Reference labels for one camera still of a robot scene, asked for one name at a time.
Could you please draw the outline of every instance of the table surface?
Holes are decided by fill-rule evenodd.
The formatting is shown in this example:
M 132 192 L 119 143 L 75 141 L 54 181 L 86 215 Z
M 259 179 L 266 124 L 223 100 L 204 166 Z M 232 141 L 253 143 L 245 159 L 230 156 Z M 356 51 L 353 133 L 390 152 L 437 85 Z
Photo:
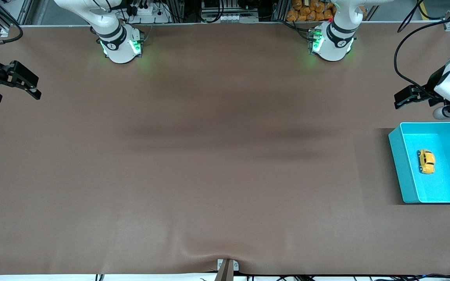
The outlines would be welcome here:
M 154 27 L 113 64 L 87 28 L 0 46 L 40 101 L 0 87 L 0 274 L 177 273 L 234 258 L 248 274 L 450 274 L 450 205 L 406 205 L 388 133 L 434 121 L 365 24 L 340 62 L 283 25 Z M 405 31 L 418 27 L 411 24 Z M 418 82 L 450 33 L 410 39 Z

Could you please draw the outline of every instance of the blue plastic bin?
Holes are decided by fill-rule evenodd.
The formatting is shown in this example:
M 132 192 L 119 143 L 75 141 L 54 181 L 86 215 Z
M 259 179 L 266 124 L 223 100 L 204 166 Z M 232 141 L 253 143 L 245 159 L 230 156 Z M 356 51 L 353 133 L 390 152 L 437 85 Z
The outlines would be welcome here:
M 404 202 L 450 203 L 450 122 L 401 123 L 389 139 Z M 435 173 L 420 172 L 420 149 L 435 155 Z

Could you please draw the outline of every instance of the toy car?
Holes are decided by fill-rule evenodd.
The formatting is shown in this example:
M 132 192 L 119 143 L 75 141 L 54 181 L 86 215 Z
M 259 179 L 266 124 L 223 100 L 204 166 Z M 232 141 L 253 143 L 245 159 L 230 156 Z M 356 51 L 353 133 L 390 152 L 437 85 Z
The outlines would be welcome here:
M 435 172 L 435 156 L 428 149 L 418 150 L 420 158 L 420 172 L 423 174 L 433 174 Z

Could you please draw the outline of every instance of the pile of potatoes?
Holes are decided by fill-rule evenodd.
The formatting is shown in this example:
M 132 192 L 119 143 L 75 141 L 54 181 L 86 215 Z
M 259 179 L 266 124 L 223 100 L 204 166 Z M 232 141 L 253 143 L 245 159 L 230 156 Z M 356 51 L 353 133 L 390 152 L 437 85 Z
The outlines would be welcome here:
M 332 3 L 310 0 L 310 6 L 305 6 L 302 0 L 292 0 L 293 9 L 287 13 L 286 21 L 323 21 L 336 14 Z

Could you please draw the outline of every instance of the brown table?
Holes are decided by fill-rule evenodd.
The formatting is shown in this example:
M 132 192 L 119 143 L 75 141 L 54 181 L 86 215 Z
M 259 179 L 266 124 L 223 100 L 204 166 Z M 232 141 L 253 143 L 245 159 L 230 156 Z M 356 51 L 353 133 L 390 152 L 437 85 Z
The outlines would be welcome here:
M 388 133 L 434 121 L 393 107 L 396 29 L 329 63 L 282 25 L 155 27 L 117 65 L 87 28 L 25 28 L 0 61 L 43 97 L 0 87 L 0 274 L 450 274 L 450 205 L 402 203 L 393 166 Z M 450 33 L 399 56 L 425 82 Z

